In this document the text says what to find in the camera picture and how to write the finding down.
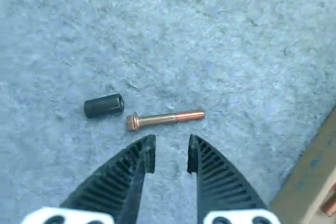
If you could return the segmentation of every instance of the copper bolt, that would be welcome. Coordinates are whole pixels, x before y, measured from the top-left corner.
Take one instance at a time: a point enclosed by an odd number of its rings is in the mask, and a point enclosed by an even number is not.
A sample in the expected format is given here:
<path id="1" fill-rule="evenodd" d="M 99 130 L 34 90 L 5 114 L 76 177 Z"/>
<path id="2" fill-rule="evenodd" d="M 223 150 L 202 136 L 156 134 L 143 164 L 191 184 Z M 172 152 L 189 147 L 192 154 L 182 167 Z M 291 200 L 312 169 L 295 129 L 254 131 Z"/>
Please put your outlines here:
<path id="1" fill-rule="evenodd" d="M 334 215 L 336 213 L 336 194 L 328 199 L 321 209 L 329 217 Z"/>
<path id="2" fill-rule="evenodd" d="M 138 116 L 135 112 L 133 115 L 127 116 L 127 129 L 130 131 L 137 131 L 140 127 L 145 125 L 155 125 L 162 123 L 177 123 L 189 120 L 202 119 L 205 117 L 203 110 L 168 113 L 161 115 Z"/>

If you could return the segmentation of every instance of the bolt head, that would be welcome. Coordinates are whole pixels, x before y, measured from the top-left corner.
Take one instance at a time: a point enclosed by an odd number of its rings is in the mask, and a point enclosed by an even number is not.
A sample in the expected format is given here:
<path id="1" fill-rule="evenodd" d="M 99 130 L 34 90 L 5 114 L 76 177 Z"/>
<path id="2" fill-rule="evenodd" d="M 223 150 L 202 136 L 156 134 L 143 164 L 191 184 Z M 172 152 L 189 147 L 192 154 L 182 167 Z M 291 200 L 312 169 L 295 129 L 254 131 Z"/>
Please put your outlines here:
<path id="1" fill-rule="evenodd" d="M 138 115 L 134 112 L 126 118 L 126 127 L 129 131 L 137 131 L 139 129 Z"/>

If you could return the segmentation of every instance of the bolt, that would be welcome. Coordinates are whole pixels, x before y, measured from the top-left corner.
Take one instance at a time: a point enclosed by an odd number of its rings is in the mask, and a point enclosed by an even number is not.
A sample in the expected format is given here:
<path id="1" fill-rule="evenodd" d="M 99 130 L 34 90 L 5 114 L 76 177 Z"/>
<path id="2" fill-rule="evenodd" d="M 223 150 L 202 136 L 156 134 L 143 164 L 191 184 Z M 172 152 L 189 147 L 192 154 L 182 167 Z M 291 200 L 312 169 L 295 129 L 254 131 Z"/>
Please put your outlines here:
<path id="1" fill-rule="evenodd" d="M 178 113 L 168 113 L 161 115 L 138 116 L 136 112 L 133 115 L 127 116 L 127 129 L 130 131 L 137 131 L 140 127 L 145 125 L 155 125 L 162 123 L 177 123 L 189 120 L 203 119 L 205 112 L 203 110 L 186 111 Z"/>

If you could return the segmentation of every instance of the black cylinder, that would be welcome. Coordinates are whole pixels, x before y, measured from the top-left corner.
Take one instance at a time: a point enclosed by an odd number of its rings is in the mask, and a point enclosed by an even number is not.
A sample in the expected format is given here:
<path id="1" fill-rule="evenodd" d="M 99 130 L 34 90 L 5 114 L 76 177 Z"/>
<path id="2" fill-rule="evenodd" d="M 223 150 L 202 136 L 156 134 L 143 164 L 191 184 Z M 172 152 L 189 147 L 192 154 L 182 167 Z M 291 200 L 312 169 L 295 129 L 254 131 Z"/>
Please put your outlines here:
<path id="1" fill-rule="evenodd" d="M 124 110 L 124 101 L 120 94 L 112 94 L 88 100 L 84 103 L 84 113 L 88 118 L 114 114 Z"/>

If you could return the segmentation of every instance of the ribbed grip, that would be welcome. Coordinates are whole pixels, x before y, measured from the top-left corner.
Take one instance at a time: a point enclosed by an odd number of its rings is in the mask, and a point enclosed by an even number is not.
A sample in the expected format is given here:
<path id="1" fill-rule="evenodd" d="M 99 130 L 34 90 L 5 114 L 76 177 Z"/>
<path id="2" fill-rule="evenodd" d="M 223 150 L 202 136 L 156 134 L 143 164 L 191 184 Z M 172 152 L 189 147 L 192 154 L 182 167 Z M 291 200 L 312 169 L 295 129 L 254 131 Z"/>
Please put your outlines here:
<path id="1" fill-rule="evenodd" d="M 60 205 L 110 214 L 116 224 L 136 223 L 146 173 L 154 173 L 155 136 L 148 135 L 98 168 Z"/>
<path id="2" fill-rule="evenodd" d="M 197 173 L 198 223 L 215 210 L 266 209 L 244 176 L 216 148 L 190 136 L 188 172 Z"/>

